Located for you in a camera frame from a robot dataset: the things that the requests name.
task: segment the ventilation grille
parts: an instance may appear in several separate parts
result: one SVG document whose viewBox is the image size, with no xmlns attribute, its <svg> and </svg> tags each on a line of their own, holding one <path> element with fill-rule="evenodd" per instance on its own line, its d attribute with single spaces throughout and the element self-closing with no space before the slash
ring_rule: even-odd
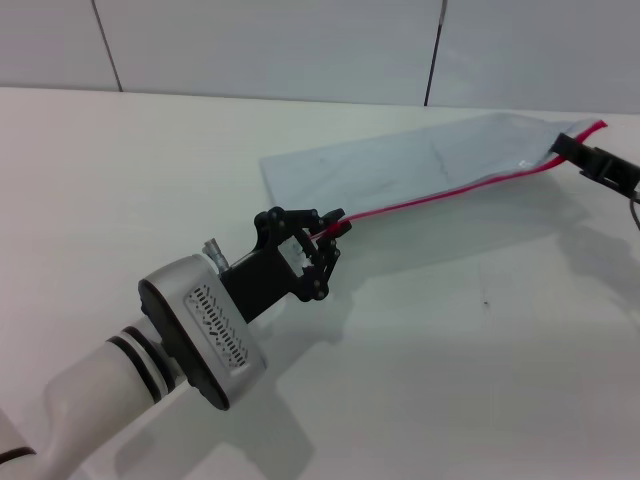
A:
<svg viewBox="0 0 640 480">
<path fill-rule="evenodd" d="M 187 307 L 198 322 L 209 343 L 230 370 L 247 363 L 248 351 L 236 329 L 229 326 L 229 318 L 224 315 L 211 287 L 198 286 L 186 298 Z"/>
</svg>

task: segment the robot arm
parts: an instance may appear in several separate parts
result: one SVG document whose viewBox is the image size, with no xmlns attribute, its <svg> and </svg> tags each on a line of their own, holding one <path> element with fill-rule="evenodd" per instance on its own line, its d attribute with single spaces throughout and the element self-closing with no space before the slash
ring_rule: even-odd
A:
<svg viewBox="0 0 640 480">
<path fill-rule="evenodd" d="M 289 292 L 304 302 L 327 296 L 340 255 L 335 239 L 351 228 L 338 224 L 343 216 L 275 207 L 255 218 L 256 247 L 236 264 L 210 240 L 204 255 L 141 280 L 146 317 L 47 385 L 50 437 L 42 452 L 35 454 L 0 412 L 0 479 L 67 479 L 185 379 L 229 409 L 266 370 L 248 323 Z"/>
</svg>

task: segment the white wall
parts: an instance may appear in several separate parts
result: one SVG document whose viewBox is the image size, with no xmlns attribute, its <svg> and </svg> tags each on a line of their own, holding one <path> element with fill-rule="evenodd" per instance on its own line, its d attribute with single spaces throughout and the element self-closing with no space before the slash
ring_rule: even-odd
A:
<svg viewBox="0 0 640 480">
<path fill-rule="evenodd" d="M 126 91 L 422 105 L 440 0 L 99 0 Z"/>
<path fill-rule="evenodd" d="M 2 0 L 0 86 L 116 90 L 90 0 Z"/>
<path fill-rule="evenodd" d="M 638 0 L 450 0 L 429 105 L 640 113 Z"/>
</svg>

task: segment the white plastic bag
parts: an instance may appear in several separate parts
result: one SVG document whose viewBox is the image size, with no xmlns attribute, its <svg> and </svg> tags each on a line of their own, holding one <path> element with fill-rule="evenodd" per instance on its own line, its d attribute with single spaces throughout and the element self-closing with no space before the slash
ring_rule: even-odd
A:
<svg viewBox="0 0 640 480">
<path fill-rule="evenodd" d="M 354 219 L 552 168 L 562 162 L 549 153 L 559 133 L 586 137 L 604 126 L 495 113 L 267 157 L 261 167 L 274 204 L 343 208 Z"/>
</svg>

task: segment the table surface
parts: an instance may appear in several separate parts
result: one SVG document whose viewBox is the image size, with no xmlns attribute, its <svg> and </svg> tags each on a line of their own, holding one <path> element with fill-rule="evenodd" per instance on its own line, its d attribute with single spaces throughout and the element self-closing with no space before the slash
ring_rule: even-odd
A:
<svg viewBox="0 0 640 480">
<path fill-rule="evenodd" d="M 139 318 L 137 281 L 270 206 L 258 160 L 486 110 L 0 89 L 0 405 L 37 447 L 48 379 Z M 524 112 L 544 119 L 588 114 Z M 640 117 L 588 144 L 631 161 Z M 360 221 L 326 301 L 252 324 L 220 412 L 183 385 L 80 479 L 636 479 L 640 234 L 564 164 Z"/>
</svg>

